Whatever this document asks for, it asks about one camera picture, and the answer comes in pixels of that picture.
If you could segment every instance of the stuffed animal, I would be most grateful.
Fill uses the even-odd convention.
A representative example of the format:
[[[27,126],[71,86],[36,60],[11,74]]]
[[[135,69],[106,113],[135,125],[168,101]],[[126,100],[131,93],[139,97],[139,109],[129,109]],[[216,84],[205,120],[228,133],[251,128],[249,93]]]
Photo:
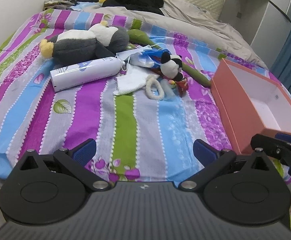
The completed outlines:
[[[173,81],[181,81],[182,60],[178,55],[170,55],[168,52],[162,53],[160,70],[163,75]]]
[[[140,44],[143,46],[151,45],[156,49],[161,49],[160,46],[156,45],[152,40],[150,40],[148,35],[141,30],[128,30],[127,33],[132,44]],[[182,70],[204,87],[211,86],[211,81],[208,80],[200,71],[190,67],[184,62],[182,62]]]
[[[114,57],[129,43],[129,35],[122,27],[107,26],[106,21],[87,30],[69,30],[42,40],[40,52],[45,58],[57,59],[69,66],[93,59]]]
[[[185,78],[181,73],[182,61],[178,55],[170,55],[169,52],[165,51],[161,55],[160,69],[152,68],[151,70],[163,78],[173,80],[177,85],[179,95],[182,96],[184,91],[189,89],[188,79]],[[162,100],[164,95],[167,95],[168,99],[173,98],[174,92],[169,85],[167,80],[162,80],[160,83],[155,77],[149,75],[145,84],[145,93],[150,99]],[[154,95],[151,91],[151,87],[155,86],[159,92],[159,95]]]

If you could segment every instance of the open cardboard box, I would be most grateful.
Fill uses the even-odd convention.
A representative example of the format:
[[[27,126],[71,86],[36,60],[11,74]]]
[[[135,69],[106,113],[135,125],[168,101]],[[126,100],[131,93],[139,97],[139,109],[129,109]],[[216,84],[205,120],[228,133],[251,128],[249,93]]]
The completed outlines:
[[[277,82],[223,59],[212,78],[211,92],[237,154],[250,155],[256,133],[291,134],[291,99]]]

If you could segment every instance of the metal screw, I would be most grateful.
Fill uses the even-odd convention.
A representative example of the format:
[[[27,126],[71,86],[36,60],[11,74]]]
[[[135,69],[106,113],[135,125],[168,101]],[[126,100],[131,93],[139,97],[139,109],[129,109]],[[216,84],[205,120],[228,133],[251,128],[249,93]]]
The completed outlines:
[[[263,148],[255,148],[254,151],[257,153],[260,153],[260,152],[263,152]]]
[[[181,183],[181,187],[183,187],[185,189],[194,189],[196,186],[197,186],[197,184],[192,180],[186,180],[186,181]]]
[[[93,183],[93,187],[97,189],[105,189],[109,186],[109,184],[106,181],[98,180],[95,183]]]

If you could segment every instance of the blue stripe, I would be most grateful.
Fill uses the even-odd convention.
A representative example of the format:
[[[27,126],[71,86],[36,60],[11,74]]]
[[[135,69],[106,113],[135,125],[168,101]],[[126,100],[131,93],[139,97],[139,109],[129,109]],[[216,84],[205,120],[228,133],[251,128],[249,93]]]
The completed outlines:
[[[257,67],[257,69],[255,69],[255,71],[263,76],[266,76],[266,70],[262,67]]]
[[[0,153],[5,153],[7,151],[13,135],[22,124],[32,102],[42,91],[42,87],[49,77],[50,71],[54,65],[55,63],[50,59],[41,66],[7,113],[0,132]],[[33,81],[40,73],[44,74],[44,78],[40,84],[35,84]]]
[[[200,64],[201,64],[203,70],[216,72],[217,67],[213,63],[211,58],[208,56],[208,54],[210,53],[210,50],[211,49],[209,49],[207,47],[202,47],[202,46],[196,46],[196,48],[195,48],[195,52],[199,57],[199,61],[200,61]]]
[[[55,63],[53,60],[48,60],[45,62],[37,73],[33,76],[32,80],[27,84],[18,100],[12,106],[12,108],[7,113],[2,129],[0,132],[0,178],[6,179],[7,176],[12,171],[11,164],[7,159],[6,151],[9,147],[10,141],[12,140],[13,135],[16,133],[20,125],[22,124],[28,110],[36,98],[36,96],[42,91],[42,87],[46,82],[47,78],[50,75]],[[44,74],[44,79],[38,85],[33,81],[40,74]]]
[[[167,180],[178,186],[199,171],[179,96],[173,100],[159,101],[159,124],[167,160]]]
[[[158,36],[166,36],[166,34],[167,34],[167,30],[153,25],[153,27],[151,29],[150,38],[151,37],[158,37]]]
[[[208,46],[207,43],[204,43],[203,41],[198,41],[196,39],[191,40],[191,43],[197,44],[197,45],[202,46],[202,47]]]
[[[85,30],[85,25],[87,19],[90,17],[91,14],[87,12],[80,12],[78,18],[75,20],[74,29],[75,30]]]
[[[5,153],[0,153],[0,179],[6,179],[12,171],[11,164]]]

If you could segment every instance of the purple stripe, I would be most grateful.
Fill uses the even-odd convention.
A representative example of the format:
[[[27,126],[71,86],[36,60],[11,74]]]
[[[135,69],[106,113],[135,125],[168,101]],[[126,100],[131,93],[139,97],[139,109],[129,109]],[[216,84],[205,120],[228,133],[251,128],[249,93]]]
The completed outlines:
[[[53,85],[50,81],[42,95],[38,108],[31,121],[18,160],[27,149],[35,149],[39,152],[44,129],[50,116],[50,109],[54,94]]]
[[[291,183],[291,177],[285,183],[286,185],[289,185]]]
[[[102,21],[102,18],[103,18],[103,13],[96,13],[95,16],[93,17],[90,27],[97,23],[100,23]]]
[[[126,20],[127,20],[127,17],[116,15],[113,19],[112,25],[124,27]]]
[[[78,91],[75,114],[66,135],[65,148],[72,149],[89,138],[96,139],[100,124],[100,96],[107,80],[108,78],[103,78],[85,84]]]
[[[69,17],[70,13],[71,13],[71,11],[62,10],[61,13],[59,14],[58,19],[55,22],[54,28],[64,30],[65,21]]]
[[[269,78],[281,86],[281,82],[269,71]]]
[[[60,34],[62,30],[54,30],[53,33],[46,37],[46,39],[51,38],[54,35]],[[28,67],[32,64],[32,62],[39,55],[39,46],[35,46],[32,51],[30,51],[23,59],[21,59],[15,67],[10,71],[10,73],[4,79],[2,85],[0,86],[0,102],[6,93],[9,85],[17,78],[20,73],[20,69],[22,69],[22,74],[28,69]]]
[[[182,34],[174,34],[173,47],[177,55],[180,55],[183,59],[188,57],[193,60],[191,54],[188,51],[189,42],[186,41],[186,36]],[[207,137],[208,143],[217,150],[229,147],[231,145],[225,134],[223,128],[219,110],[213,103],[209,96],[209,88],[204,88],[197,82],[189,85],[189,96],[196,102],[196,111],[199,118],[199,122],[204,129],[204,133]]]
[[[33,16],[35,20],[38,18],[39,14],[36,14]],[[19,34],[19,36],[13,41],[11,46],[0,56],[0,62],[6,57],[9,52],[14,50],[20,43],[26,38],[26,36],[30,33],[31,31],[31,26],[33,25],[34,22],[29,22],[26,27],[23,29],[23,31]]]

